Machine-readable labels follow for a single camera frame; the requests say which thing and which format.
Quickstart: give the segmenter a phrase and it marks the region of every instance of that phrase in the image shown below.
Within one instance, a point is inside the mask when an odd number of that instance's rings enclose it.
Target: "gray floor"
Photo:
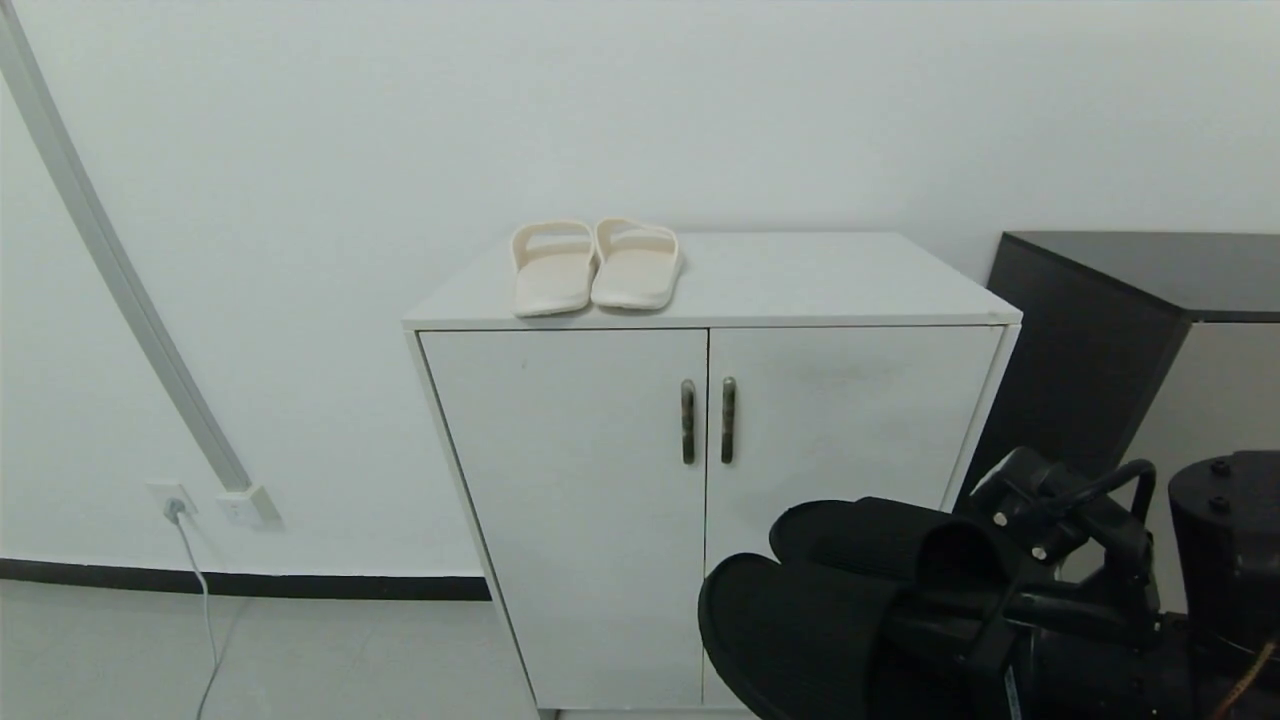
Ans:
[[[534,717],[486,602],[214,597],[211,609],[219,644],[230,641],[205,720]],[[186,720],[209,664],[198,596],[0,582],[4,720]]]

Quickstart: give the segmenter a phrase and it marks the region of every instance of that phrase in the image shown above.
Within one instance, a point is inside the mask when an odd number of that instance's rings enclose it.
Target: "white slipper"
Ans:
[[[577,220],[525,225],[511,236],[517,318],[586,307],[595,274],[591,228]]]
[[[671,302],[682,258],[676,233],[623,218],[595,225],[600,272],[591,301],[608,307],[657,310]]]

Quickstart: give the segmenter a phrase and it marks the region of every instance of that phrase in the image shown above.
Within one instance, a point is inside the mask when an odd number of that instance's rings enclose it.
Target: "wall socket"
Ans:
[[[187,515],[196,514],[196,503],[191,501],[191,496],[182,487],[180,483],[174,483],[170,480],[152,480],[147,483],[147,492],[156,501],[160,507],[160,512],[164,512],[165,505],[168,505],[170,498],[180,500],[183,509]]]
[[[264,528],[280,519],[262,486],[253,486],[244,492],[224,492],[218,496],[218,505],[233,525]]]

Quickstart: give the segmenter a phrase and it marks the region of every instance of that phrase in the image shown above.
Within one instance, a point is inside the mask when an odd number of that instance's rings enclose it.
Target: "white cable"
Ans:
[[[191,560],[191,569],[196,573],[196,579],[200,580],[200,589],[205,601],[205,630],[209,632],[209,651],[214,661],[214,669],[209,673],[209,682],[205,684],[205,694],[200,696],[200,705],[196,707],[196,720],[201,720],[205,715],[205,702],[209,700],[209,691],[214,688],[214,679],[218,678],[218,670],[223,666],[223,659],[218,655],[218,643],[214,642],[214,623],[209,619],[209,582],[205,580],[205,574],[196,565],[196,556],[191,552],[191,542],[187,541],[187,530],[182,528],[180,516],[187,514],[187,509],[180,501],[170,500],[169,503],[169,507],[165,509],[165,516],[178,528],[178,534],[182,536],[182,547],[187,550],[187,560]]]

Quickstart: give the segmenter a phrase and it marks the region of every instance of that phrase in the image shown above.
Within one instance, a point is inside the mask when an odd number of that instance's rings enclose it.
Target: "cabinet handle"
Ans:
[[[694,380],[680,383],[681,452],[685,465],[694,464]]]
[[[723,401],[721,402],[721,462],[733,461],[733,410],[737,405],[737,380],[724,378]]]

